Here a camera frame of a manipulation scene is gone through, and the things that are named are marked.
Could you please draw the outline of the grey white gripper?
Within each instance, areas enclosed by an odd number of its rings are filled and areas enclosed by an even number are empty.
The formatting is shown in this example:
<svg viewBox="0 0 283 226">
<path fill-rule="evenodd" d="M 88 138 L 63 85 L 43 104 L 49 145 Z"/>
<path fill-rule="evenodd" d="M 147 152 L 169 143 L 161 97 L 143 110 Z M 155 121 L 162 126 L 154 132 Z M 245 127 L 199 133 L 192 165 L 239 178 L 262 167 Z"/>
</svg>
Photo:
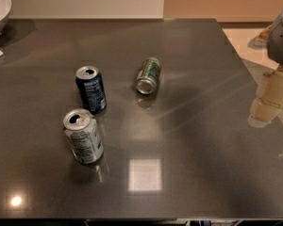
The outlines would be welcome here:
<svg viewBox="0 0 283 226">
<path fill-rule="evenodd" d="M 271 24 L 267 51 L 269 59 L 283 64 L 283 10 Z M 263 77 L 254 101 L 254 118 L 270 122 L 283 109 L 283 65 Z"/>
</svg>

